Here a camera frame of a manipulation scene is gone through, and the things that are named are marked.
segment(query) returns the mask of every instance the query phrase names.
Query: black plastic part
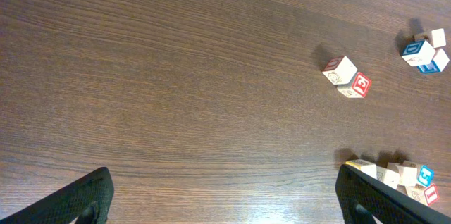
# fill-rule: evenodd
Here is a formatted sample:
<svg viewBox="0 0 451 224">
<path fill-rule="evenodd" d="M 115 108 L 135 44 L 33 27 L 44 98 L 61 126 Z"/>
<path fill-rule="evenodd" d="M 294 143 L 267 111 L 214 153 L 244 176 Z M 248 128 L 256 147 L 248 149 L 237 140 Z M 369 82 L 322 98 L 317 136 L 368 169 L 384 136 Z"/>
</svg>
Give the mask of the black plastic part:
<svg viewBox="0 0 451 224">
<path fill-rule="evenodd" d="M 451 218 L 410 199 L 348 165 L 342 165 L 335 184 L 346 224 L 451 223 Z"/>
<path fill-rule="evenodd" d="M 99 168 L 33 205 L 0 220 L 6 223 L 103 224 L 113 199 L 108 168 Z"/>
</svg>

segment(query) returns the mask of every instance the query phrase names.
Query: wooden block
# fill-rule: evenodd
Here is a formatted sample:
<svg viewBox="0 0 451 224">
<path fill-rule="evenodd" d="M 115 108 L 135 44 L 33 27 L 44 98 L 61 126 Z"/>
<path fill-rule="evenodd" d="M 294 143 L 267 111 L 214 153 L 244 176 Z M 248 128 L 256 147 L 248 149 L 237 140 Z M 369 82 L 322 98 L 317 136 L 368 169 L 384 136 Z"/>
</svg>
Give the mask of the wooden block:
<svg viewBox="0 0 451 224">
<path fill-rule="evenodd" d="M 389 170 L 387 168 L 382 168 L 377 166 L 377 180 L 383 182 L 384 184 L 392 187 L 393 189 L 397 188 L 397 184 L 400 182 L 401 175 L 396 173 L 395 171 Z"/>
<path fill-rule="evenodd" d="M 334 85 L 347 84 L 357 72 L 357 67 L 346 56 L 332 58 L 323 70 L 323 74 Z"/>
<path fill-rule="evenodd" d="M 346 85 L 340 85 L 337 90 L 347 98 L 364 98 L 371 86 L 371 80 L 363 73 L 357 73 Z"/>
<path fill-rule="evenodd" d="M 440 48 L 435 53 L 431 63 L 428 65 L 418 66 L 418 70 L 420 70 L 421 73 L 443 72 L 448 62 L 450 62 L 450 58 L 448 58 L 445 51 Z"/>
<path fill-rule="evenodd" d="M 426 40 L 419 40 L 407 45 L 402 58 L 410 66 L 422 66 L 431 63 L 435 55 L 435 49 Z"/>
<path fill-rule="evenodd" d="M 377 176 L 376 176 L 377 169 L 376 169 L 376 164 L 374 164 L 374 163 L 358 159 L 358 160 L 347 161 L 345 164 L 357 168 L 361 172 L 371 176 L 374 179 L 377 178 Z"/>
<path fill-rule="evenodd" d="M 444 29 L 432 30 L 432 31 L 421 33 L 421 34 L 416 34 L 414 36 L 414 38 L 415 38 L 415 41 L 419 41 L 419 40 L 428 41 L 429 44 L 431 44 L 431 46 L 433 48 L 443 47 L 446 45 Z"/>
<path fill-rule="evenodd" d="M 429 187 L 432 184 L 432 179 L 434 177 L 434 171 L 428 168 L 425 165 L 413 163 L 411 161 L 404 161 L 402 163 L 403 166 L 409 166 L 416 168 L 417 177 L 416 183 L 417 185 L 421 185 L 423 187 Z"/>
<path fill-rule="evenodd" d="M 399 184 L 413 187 L 416 185 L 416 168 L 407 167 L 398 163 L 388 163 L 387 169 L 395 171 L 401 175 Z"/>
<path fill-rule="evenodd" d="M 439 199 L 437 186 L 435 184 L 432 184 L 429 187 L 422 187 L 421 185 L 406 187 L 406 191 L 407 196 L 427 206 L 434 204 Z"/>
</svg>

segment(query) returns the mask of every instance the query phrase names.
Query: wooden surface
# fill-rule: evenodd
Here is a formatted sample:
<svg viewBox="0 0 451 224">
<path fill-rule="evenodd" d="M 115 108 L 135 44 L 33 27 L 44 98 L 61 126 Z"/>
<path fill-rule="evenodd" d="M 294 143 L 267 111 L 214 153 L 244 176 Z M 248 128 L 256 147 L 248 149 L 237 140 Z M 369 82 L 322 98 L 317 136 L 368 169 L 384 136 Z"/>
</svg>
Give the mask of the wooden surface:
<svg viewBox="0 0 451 224">
<path fill-rule="evenodd" d="M 451 0 L 1 0 L 0 218 L 107 166 L 110 223 L 342 223 L 357 155 L 435 170 L 451 215 L 451 68 L 399 55 Z M 349 56 L 347 99 L 321 74 Z"/>
</svg>

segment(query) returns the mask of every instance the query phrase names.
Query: toy cube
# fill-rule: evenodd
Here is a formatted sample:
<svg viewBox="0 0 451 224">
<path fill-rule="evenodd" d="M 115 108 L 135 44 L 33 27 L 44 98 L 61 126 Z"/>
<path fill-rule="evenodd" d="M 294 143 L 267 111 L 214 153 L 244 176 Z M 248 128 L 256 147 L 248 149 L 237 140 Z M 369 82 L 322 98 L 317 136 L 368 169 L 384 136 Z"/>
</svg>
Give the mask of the toy cube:
<svg viewBox="0 0 451 224">
<path fill-rule="evenodd" d="M 435 184 L 432 184 L 427 188 L 422 187 L 421 185 L 406 187 L 406 191 L 407 196 L 427 206 L 434 204 L 439 198 L 437 186 Z"/>
<path fill-rule="evenodd" d="M 347 98 L 364 98 L 368 93 L 371 81 L 363 73 L 357 73 L 346 85 L 340 85 L 337 90 Z"/>
<path fill-rule="evenodd" d="M 347 161 L 345 164 L 357 168 L 361 172 L 371 176 L 374 179 L 377 178 L 376 164 L 374 164 L 374 163 L 358 159 L 358 160 L 353 160 L 353 161 Z"/>
<path fill-rule="evenodd" d="M 416 185 L 416 168 L 404 166 L 398 163 L 388 163 L 387 169 L 401 175 L 400 185 L 413 187 Z"/>
<path fill-rule="evenodd" d="M 443 72 L 443 69 L 445 69 L 445 66 L 448 64 L 448 62 L 450 62 L 450 59 L 446 55 L 445 51 L 440 48 L 435 53 L 431 63 L 428 65 L 418 66 L 418 70 L 420 70 L 421 73 Z"/>
<path fill-rule="evenodd" d="M 347 84 L 357 72 L 357 67 L 346 56 L 332 58 L 323 70 L 323 74 L 334 85 Z"/>
<path fill-rule="evenodd" d="M 397 184 L 400 182 L 401 175 L 396 173 L 395 171 L 391 171 L 387 168 L 382 168 L 377 166 L 377 180 L 383 182 L 384 184 L 392 187 L 393 189 L 397 188 Z"/>
<path fill-rule="evenodd" d="M 431 63 L 435 49 L 426 40 L 420 40 L 407 45 L 402 58 L 410 66 L 422 66 Z"/>
<path fill-rule="evenodd" d="M 418 176 L 416 177 L 416 183 L 418 185 L 428 187 L 432 183 L 432 179 L 434 177 L 434 171 L 428 168 L 425 165 L 419 165 L 416 163 L 413 163 L 411 161 L 404 161 L 402 163 L 403 166 L 409 166 L 416 168 L 416 171 L 418 173 Z"/>
<path fill-rule="evenodd" d="M 415 38 L 415 41 L 419 41 L 419 40 L 428 41 L 429 44 L 431 44 L 433 48 L 443 47 L 446 45 L 444 29 L 432 30 L 429 32 L 421 33 L 421 34 L 416 34 L 414 36 L 414 38 Z"/>
</svg>

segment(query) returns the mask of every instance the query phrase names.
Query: cluster of blocks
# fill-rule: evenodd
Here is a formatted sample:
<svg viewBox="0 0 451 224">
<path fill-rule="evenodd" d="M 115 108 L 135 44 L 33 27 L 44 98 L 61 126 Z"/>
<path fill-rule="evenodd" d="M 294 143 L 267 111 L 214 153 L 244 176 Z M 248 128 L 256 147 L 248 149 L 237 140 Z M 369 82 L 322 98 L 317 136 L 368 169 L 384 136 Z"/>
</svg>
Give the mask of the cluster of blocks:
<svg viewBox="0 0 451 224">
<path fill-rule="evenodd" d="M 425 165 L 404 161 L 402 164 L 388 163 L 387 168 L 383 168 L 361 159 L 347 161 L 346 164 L 393 189 L 397 189 L 398 185 L 405 186 L 407 196 L 424 205 L 430 206 L 438 200 L 437 187 L 432 183 L 434 172 Z"/>
<path fill-rule="evenodd" d="M 432 30 L 414 36 L 415 42 L 407 45 L 402 58 L 421 73 L 443 72 L 450 59 L 441 48 L 446 45 L 444 29 Z"/>
<path fill-rule="evenodd" d="M 371 81 L 346 56 L 332 58 L 323 70 L 323 74 L 337 90 L 348 98 L 364 98 L 368 93 Z"/>
</svg>

